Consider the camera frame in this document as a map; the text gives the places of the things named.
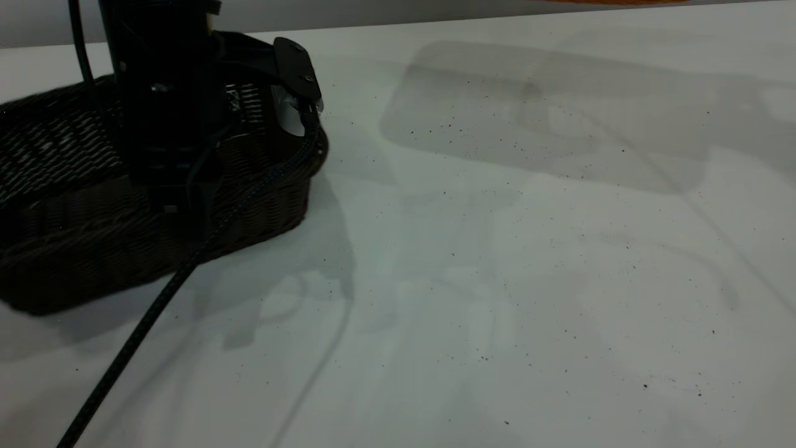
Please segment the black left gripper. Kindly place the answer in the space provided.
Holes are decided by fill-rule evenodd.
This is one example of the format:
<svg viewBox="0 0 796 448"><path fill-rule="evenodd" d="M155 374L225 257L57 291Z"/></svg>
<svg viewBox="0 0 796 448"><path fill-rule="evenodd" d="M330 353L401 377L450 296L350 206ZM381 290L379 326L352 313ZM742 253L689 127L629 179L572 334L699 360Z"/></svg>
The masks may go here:
<svg viewBox="0 0 796 448"><path fill-rule="evenodd" d="M167 213L169 235L197 245L211 230L223 167L213 149L226 128L223 45L211 17L219 1L102 1L131 178L185 186L185 206Z"/></svg>

